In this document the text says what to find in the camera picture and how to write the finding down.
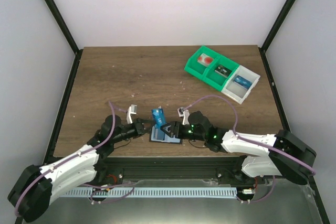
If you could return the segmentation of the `blue VIP credit card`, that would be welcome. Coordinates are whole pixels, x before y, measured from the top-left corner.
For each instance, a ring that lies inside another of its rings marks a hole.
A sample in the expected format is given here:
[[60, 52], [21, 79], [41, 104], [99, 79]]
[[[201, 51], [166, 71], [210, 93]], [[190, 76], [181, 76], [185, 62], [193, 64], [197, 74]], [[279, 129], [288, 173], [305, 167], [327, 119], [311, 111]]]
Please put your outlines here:
[[152, 118], [155, 121], [155, 128], [160, 129], [161, 126], [166, 124], [164, 111], [162, 108], [156, 108], [151, 110]]

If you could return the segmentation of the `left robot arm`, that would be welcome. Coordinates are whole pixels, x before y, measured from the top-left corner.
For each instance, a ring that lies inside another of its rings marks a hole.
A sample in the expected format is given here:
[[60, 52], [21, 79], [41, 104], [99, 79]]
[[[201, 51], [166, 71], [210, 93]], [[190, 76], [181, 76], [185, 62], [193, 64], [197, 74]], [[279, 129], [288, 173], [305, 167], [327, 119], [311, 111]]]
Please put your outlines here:
[[114, 145], [146, 134], [154, 124], [140, 118], [122, 124], [119, 116], [110, 115], [79, 150], [48, 165], [26, 167], [7, 196], [15, 215], [26, 222], [35, 221], [64, 193], [100, 182], [106, 173], [103, 160], [114, 151]]

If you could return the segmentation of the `black leather card holder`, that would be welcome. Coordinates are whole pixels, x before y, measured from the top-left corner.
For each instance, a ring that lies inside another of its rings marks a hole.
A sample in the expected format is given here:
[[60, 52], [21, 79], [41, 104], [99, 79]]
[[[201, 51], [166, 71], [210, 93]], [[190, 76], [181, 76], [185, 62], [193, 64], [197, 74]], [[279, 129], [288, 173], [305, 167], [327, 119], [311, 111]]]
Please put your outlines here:
[[169, 144], [182, 144], [182, 140], [175, 137], [169, 137], [162, 130], [158, 129], [156, 126], [153, 126], [150, 132], [149, 137], [150, 142], [156, 143], [169, 143]]

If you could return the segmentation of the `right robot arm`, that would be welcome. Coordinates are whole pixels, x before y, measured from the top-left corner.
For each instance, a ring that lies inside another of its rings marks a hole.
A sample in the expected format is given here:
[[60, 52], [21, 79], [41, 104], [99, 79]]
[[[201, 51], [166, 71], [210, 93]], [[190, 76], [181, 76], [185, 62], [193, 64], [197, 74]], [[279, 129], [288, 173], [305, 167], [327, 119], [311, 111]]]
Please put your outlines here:
[[258, 176], [281, 176], [288, 181], [307, 184], [313, 176], [316, 152], [287, 130], [277, 134], [246, 134], [214, 126], [200, 111], [181, 113], [183, 120], [159, 120], [160, 129], [169, 137], [202, 141], [218, 153], [241, 153], [236, 165], [240, 180]]

